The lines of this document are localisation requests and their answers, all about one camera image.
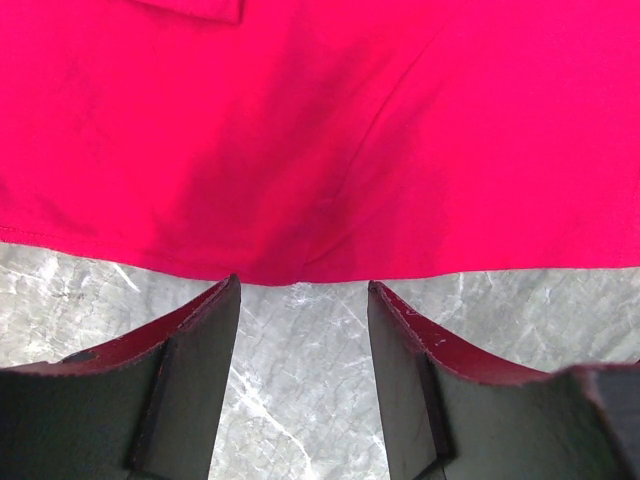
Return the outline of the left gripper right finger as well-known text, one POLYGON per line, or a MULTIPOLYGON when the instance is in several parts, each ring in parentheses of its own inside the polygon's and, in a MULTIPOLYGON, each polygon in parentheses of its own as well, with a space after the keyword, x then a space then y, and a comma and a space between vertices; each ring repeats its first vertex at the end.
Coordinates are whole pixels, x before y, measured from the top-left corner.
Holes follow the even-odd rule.
POLYGON ((486 352, 380 282, 367 318, 394 479, 635 479, 639 368, 544 373, 486 352))

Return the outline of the crimson red t shirt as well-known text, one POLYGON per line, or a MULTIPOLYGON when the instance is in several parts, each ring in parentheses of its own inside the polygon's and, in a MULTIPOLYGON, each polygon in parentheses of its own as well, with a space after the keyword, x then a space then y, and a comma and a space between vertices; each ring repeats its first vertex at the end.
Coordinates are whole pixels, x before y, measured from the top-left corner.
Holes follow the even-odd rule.
POLYGON ((635 1, 5 1, 1 238, 181 277, 639 262, 635 1))

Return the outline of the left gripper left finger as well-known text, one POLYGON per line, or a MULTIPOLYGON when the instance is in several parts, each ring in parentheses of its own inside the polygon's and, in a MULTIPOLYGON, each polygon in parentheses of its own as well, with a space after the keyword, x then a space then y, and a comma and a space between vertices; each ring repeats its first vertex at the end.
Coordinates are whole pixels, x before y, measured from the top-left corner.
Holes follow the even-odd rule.
POLYGON ((1 372, 5 479, 204 479, 239 323, 231 276, 56 363, 1 372))

